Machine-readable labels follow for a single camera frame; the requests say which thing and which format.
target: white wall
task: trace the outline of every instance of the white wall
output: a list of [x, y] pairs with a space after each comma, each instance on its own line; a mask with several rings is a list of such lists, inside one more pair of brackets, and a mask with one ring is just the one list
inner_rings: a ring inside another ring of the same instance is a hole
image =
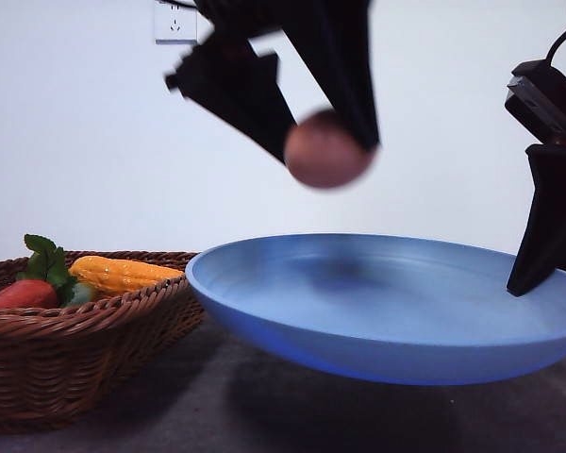
[[[69, 249], [354, 231], [517, 250], [534, 139], [505, 112], [505, 87], [566, 27], [566, 0], [375, 0], [385, 148], [328, 193], [165, 89], [189, 48], [153, 43], [152, 2], [0, 0], [0, 260], [26, 255], [26, 232]], [[294, 114], [326, 102], [284, 37], [256, 46], [282, 58]]]

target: table surface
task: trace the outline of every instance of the table surface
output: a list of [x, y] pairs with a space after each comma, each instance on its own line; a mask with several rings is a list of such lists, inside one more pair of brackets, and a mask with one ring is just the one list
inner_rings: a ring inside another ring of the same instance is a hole
[[75, 425], [0, 436], [0, 453], [371, 450], [566, 453], [566, 360], [490, 384], [377, 384], [283, 361], [207, 318]]

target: wicker basket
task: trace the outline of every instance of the wicker basket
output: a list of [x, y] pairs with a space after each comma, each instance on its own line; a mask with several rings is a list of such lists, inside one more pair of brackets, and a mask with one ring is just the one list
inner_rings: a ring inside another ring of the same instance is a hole
[[[68, 252], [184, 270], [193, 254]], [[27, 258], [0, 262], [0, 289]], [[0, 432], [63, 428], [203, 317], [187, 279], [67, 309], [0, 310]]]

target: power outlet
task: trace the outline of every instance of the power outlet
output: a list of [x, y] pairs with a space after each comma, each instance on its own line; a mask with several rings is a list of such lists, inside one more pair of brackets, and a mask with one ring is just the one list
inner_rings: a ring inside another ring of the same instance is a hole
[[157, 44], [197, 43], [197, 11], [155, 0], [155, 42]]

